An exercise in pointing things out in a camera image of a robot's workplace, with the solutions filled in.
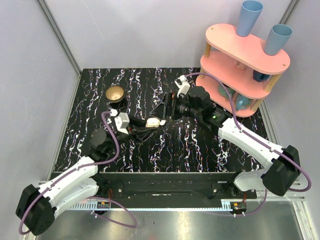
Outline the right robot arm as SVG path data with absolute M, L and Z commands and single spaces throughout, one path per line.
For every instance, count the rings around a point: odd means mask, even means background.
M 230 113 L 215 107 L 209 93 L 201 86 L 191 87 L 186 94 L 166 93 L 149 114 L 162 120 L 168 117 L 196 119 L 207 131 L 233 143 L 262 165 L 260 170 L 236 174 L 234 181 L 227 185 L 232 198 L 239 198 L 252 189 L 267 189 L 284 196 L 301 173 L 297 168 L 299 152 L 294 146 L 274 144 L 241 126 Z

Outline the beige earbud charging case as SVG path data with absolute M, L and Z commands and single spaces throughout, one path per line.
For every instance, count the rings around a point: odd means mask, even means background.
M 150 117 L 146 120 L 146 128 L 158 128 L 161 125 L 161 121 L 156 117 Z

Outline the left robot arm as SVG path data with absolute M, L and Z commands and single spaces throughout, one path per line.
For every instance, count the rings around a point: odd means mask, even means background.
M 119 113 L 114 118 L 117 133 L 107 124 L 95 129 L 90 136 L 90 149 L 71 168 L 54 179 L 35 187 L 28 185 L 21 194 L 15 214 L 20 219 L 19 233 L 44 233 L 64 211 L 84 199 L 112 196 L 109 181 L 100 170 L 114 162 L 120 154 L 120 144 L 134 139 L 148 139 L 165 120 L 150 117 L 147 120 Z

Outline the white earbud charging case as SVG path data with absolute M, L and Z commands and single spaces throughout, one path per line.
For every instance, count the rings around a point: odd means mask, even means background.
M 166 120 L 161 120 L 159 123 L 161 126 L 164 126 L 166 124 Z

